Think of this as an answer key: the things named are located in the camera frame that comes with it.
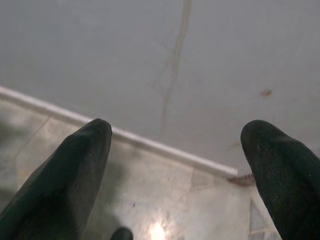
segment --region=wall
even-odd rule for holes
[[[264,119],[320,149],[317,0],[3,0],[0,84],[249,167]]]

